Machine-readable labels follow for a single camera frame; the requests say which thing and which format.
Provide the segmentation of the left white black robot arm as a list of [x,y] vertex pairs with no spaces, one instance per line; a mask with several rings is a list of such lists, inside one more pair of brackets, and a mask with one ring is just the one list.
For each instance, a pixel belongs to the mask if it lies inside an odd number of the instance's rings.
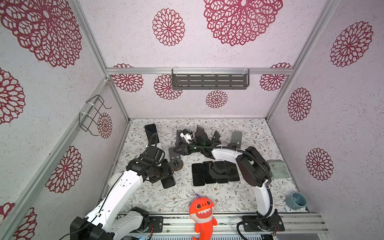
[[165,152],[156,145],[147,146],[131,160],[106,197],[84,218],[77,217],[70,225],[71,240],[121,240],[133,231],[151,231],[149,212],[132,208],[124,217],[117,215],[130,196],[145,182],[156,183],[172,177],[173,170]]

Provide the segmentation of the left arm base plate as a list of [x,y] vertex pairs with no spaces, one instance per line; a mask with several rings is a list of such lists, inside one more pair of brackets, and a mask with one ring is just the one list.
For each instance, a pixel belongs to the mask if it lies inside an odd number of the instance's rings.
[[162,216],[149,216],[144,220],[144,225],[138,230],[133,230],[131,233],[162,233],[164,225],[164,217]]

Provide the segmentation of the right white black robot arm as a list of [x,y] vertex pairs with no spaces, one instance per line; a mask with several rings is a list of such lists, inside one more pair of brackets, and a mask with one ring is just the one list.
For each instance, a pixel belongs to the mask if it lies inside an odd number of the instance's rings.
[[175,152],[180,155],[188,156],[200,152],[207,158],[227,161],[239,168],[243,179],[254,189],[259,214],[258,221],[270,218],[274,214],[275,209],[270,190],[271,168],[255,147],[242,150],[235,144],[223,146],[218,132],[215,132],[212,139],[208,139],[205,131],[193,133],[187,129],[178,130],[176,136],[179,146]]

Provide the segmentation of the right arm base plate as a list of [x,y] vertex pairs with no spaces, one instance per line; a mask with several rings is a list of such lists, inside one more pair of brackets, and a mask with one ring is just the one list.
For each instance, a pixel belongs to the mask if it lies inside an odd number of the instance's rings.
[[256,221],[262,216],[257,213],[257,215],[242,216],[242,221],[249,221],[244,224],[244,230],[246,232],[283,232],[285,231],[285,226],[283,220],[279,215],[278,211],[275,210],[272,215],[268,218],[265,218],[261,221]]

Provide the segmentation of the blue phone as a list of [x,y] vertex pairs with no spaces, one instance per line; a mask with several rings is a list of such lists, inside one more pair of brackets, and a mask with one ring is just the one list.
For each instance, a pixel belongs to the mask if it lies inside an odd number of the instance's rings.
[[229,182],[238,182],[240,180],[240,176],[238,173],[237,165],[229,161],[224,161],[224,163]]

